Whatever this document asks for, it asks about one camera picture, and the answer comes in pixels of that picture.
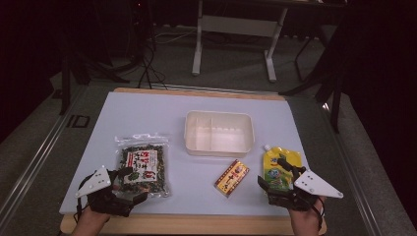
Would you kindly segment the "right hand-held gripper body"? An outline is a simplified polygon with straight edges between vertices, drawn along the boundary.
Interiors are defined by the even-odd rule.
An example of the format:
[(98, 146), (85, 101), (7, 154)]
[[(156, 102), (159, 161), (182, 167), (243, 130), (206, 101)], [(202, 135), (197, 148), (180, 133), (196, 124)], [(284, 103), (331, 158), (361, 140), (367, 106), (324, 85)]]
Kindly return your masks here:
[(319, 197), (337, 199), (344, 197), (342, 192), (310, 169), (292, 165), (289, 165), (287, 169), (293, 174), (293, 189), (288, 191), (274, 190), (270, 185), (267, 185), (270, 205), (307, 211), (313, 207)]

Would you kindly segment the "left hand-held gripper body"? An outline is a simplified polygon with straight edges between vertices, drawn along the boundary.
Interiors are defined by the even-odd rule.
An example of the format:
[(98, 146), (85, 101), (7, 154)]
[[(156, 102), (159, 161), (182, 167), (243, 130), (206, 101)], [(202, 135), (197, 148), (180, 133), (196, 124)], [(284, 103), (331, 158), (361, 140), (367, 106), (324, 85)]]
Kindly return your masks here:
[(128, 217), (134, 208), (131, 200), (125, 200), (117, 197), (113, 193), (113, 183), (117, 178), (113, 177), (113, 171), (109, 171), (106, 167), (95, 170), (90, 176), (86, 177), (76, 192), (77, 213), (76, 216), (82, 215), (83, 206), (81, 197), (88, 198), (87, 207), (101, 213), (111, 215), (119, 215)]

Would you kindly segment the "yellow spouted pouch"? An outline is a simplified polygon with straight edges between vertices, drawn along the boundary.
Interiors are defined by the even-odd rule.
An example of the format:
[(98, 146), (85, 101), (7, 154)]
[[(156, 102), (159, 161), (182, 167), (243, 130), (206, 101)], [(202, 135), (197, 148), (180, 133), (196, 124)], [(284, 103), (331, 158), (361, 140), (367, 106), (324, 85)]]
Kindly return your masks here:
[(282, 148), (264, 146), (265, 154), (263, 157), (264, 179), (269, 186), (279, 191), (289, 191), (293, 189), (290, 171), (285, 170), (278, 161), (286, 160), (289, 164), (297, 167), (302, 166), (301, 153), (298, 151)]

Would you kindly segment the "clear bag of dried seaweed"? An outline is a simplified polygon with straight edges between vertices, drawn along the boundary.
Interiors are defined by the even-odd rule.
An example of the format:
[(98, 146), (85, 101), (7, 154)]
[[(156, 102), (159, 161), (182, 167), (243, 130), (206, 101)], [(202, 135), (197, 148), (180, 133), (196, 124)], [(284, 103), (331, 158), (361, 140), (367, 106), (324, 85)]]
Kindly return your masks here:
[(117, 178), (125, 196), (148, 193), (151, 198), (170, 195), (166, 175), (169, 138), (158, 134), (137, 134), (116, 137), (118, 170), (132, 167), (133, 172)]

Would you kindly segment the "white plastic container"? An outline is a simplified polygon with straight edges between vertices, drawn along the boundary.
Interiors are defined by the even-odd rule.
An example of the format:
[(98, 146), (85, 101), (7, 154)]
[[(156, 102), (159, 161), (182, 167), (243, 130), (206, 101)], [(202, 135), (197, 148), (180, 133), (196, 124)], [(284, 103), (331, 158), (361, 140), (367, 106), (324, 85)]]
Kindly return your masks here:
[(190, 155), (245, 157), (255, 143), (252, 118), (243, 113), (189, 111), (184, 140)]

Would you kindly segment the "person's right hand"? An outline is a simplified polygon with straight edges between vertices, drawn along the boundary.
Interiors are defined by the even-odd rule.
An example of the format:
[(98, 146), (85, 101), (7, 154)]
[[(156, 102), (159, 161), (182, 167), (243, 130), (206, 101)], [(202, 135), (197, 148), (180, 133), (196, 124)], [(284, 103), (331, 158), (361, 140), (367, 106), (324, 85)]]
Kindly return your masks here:
[(308, 211), (290, 209), (288, 212), (295, 236), (320, 236), (319, 222), (321, 218), (313, 208)]

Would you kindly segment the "person's left hand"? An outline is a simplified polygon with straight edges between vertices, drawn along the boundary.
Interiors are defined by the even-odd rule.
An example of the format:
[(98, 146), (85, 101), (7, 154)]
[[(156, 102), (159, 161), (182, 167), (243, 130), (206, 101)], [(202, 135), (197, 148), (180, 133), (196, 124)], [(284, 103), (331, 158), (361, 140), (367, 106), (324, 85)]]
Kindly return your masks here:
[(78, 221), (77, 228), (94, 228), (101, 230), (109, 219), (109, 214), (96, 212), (87, 206)]

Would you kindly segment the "red and yellow small box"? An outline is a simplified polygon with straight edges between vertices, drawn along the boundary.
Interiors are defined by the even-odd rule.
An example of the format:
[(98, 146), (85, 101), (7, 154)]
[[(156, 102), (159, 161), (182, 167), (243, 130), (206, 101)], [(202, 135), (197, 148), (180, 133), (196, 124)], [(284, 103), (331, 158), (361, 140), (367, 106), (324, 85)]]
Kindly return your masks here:
[(215, 181), (214, 186), (228, 198), (249, 172), (250, 168), (247, 165), (235, 159)]

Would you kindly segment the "white table mat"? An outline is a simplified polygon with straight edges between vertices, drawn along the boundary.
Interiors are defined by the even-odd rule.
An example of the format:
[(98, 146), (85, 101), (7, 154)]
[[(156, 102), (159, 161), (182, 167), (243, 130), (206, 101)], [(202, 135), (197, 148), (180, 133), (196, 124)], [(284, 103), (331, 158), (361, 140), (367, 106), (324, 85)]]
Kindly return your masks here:
[[(214, 182), (233, 159), (192, 156), (186, 151), (184, 126), (191, 110), (245, 113), (252, 118), (255, 143), (240, 159), (250, 172), (229, 197), (220, 194)], [(287, 214), (286, 209), (268, 203), (257, 183), (265, 145), (304, 151), (286, 101), (129, 92), (111, 92), (106, 97), (60, 212), (76, 211), (75, 193), (86, 176), (101, 166), (116, 168), (115, 137), (154, 133), (169, 136), (166, 166), (170, 196), (150, 198), (136, 206), (134, 213)]]

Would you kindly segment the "wooden table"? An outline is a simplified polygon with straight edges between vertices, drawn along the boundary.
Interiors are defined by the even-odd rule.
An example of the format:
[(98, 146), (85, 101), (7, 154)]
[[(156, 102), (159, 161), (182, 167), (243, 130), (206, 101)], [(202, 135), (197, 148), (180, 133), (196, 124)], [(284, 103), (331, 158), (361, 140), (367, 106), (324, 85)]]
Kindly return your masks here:
[[(112, 92), (172, 94), (219, 98), (282, 100), (278, 95), (233, 94), (202, 91), (178, 91), (137, 88), (117, 88)], [(71, 233), (76, 222), (71, 213), (63, 214), (61, 230)], [(105, 224), (105, 234), (133, 235), (276, 235), (290, 236), (293, 231), (286, 215), (224, 215), (134, 213), (128, 217), (115, 216)]]

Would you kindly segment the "black metal stand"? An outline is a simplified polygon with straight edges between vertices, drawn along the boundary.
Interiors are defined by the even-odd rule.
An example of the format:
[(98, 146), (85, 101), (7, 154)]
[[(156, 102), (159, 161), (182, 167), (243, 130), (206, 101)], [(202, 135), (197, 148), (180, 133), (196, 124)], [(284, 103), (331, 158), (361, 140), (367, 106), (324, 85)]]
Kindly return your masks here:
[(306, 76), (302, 85), (287, 91), (280, 91), (279, 94), (291, 96), (315, 85), (321, 85), (315, 94), (315, 100), (317, 103), (324, 105), (332, 97), (329, 121), (333, 130), (338, 134), (338, 114), (342, 86), (341, 70), (336, 67), (331, 68), (328, 65), (331, 54), (330, 48), (333, 46), (332, 40), (336, 36), (336, 27), (330, 25), (319, 27), (318, 35), (325, 50), (314, 69)]
[(69, 110), (71, 104), (71, 82), (70, 77), (74, 75), (76, 80), (82, 84), (87, 85), (90, 81), (89, 73), (85, 65), (92, 66), (105, 78), (116, 82), (116, 83), (127, 83), (127, 80), (121, 79), (116, 76), (109, 69), (104, 68), (99, 65), (97, 62), (90, 59), (85, 53), (77, 50), (72, 43), (68, 40), (67, 35), (58, 30), (55, 33), (55, 40), (59, 45), (59, 49), (62, 55), (61, 59), (61, 111), (60, 114), (63, 115)]

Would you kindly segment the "white metal desk frame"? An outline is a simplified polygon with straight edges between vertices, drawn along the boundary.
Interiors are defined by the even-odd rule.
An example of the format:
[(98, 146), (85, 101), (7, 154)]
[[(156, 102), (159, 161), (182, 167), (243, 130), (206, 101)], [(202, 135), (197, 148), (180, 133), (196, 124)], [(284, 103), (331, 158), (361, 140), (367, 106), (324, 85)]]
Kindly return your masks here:
[(198, 76), (201, 72), (202, 64), (202, 36), (204, 31), (232, 33), (252, 36), (269, 37), (271, 44), (268, 50), (264, 51), (265, 64), (268, 72), (268, 80), (271, 83), (276, 82), (276, 73), (273, 65), (272, 55), (277, 45), (284, 20), (287, 15), (287, 8), (283, 8), (278, 14), (278, 20), (263, 21), (249, 20), (240, 18), (230, 18), (223, 16), (205, 15), (203, 13), (204, 0), (198, 1), (198, 17), (197, 17), (197, 39), (193, 60), (192, 75)]

